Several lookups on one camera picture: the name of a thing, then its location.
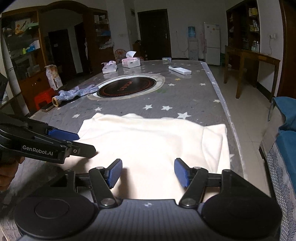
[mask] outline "person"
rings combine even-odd
[[[11,157],[11,159],[9,163],[13,164],[0,165],[0,191],[8,189],[11,181],[15,177],[19,164],[22,164],[25,160],[24,157]]]

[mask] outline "doorway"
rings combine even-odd
[[[83,73],[89,74],[90,73],[90,63],[86,57],[86,34],[84,30],[84,23],[80,23],[74,26],[75,29],[75,35],[76,35],[76,42],[78,47],[78,52],[80,56],[80,62],[82,65]]]
[[[166,9],[138,13],[141,42],[148,60],[171,57],[170,28]]]
[[[54,63],[59,69],[59,75],[63,81],[67,82],[76,75],[68,30],[62,29],[49,32],[48,37]]]

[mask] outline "refrigerator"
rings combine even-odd
[[[205,61],[210,65],[220,65],[220,27],[205,23]]]

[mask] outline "white cloth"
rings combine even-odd
[[[181,158],[189,167],[210,173],[230,169],[226,131],[224,124],[203,127],[182,119],[97,113],[83,122],[78,142],[94,145],[98,154],[90,160],[70,156],[61,167],[86,173],[120,158],[123,171],[111,190],[115,196],[178,203],[184,189],[175,176],[174,160]]]

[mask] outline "wooden desk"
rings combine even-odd
[[[240,56],[240,65],[239,65],[239,79],[237,83],[237,93],[236,98],[238,99],[242,92],[242,75],[244,71],[244,60],[245,58],[249,58],[252,60],[257,61],[263,61],[269,64],[273,64],[275,66],[274,68],[274,81],[272,83],[272,89],[271,89],[271,95],[269,98],[269,102],[271,102],[271,99],[274,96],[274,92],[276,90],[276,82],[279,74],[279,63],[281,62],[279,59],[270,57],[268,55],[253,52],[250,50],[243,50],[243,49],[237,49],[229,46],[225,46],[225,71],[224,71],[224,84],[227,83],[227,77],[228,77],[228,62],[229,62],[229,55],[237,55]]]

